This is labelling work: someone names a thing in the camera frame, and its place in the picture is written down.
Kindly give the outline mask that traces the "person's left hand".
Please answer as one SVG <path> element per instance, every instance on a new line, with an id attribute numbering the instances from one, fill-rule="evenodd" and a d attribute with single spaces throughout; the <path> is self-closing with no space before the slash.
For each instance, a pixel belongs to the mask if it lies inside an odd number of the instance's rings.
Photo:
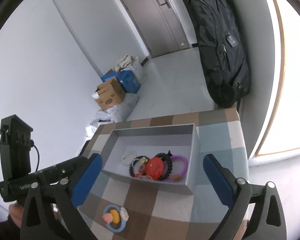
<path id="1" fill-rule="evenodd" d="M 13 203 L 8 207 L 8 212 L 13 220 L 14 224 L 18 227 L 21 228 L 21 223 L 23 219 L 23 213 L 24 213 L 24 208 L 19 205 L 18 203 Z"/>

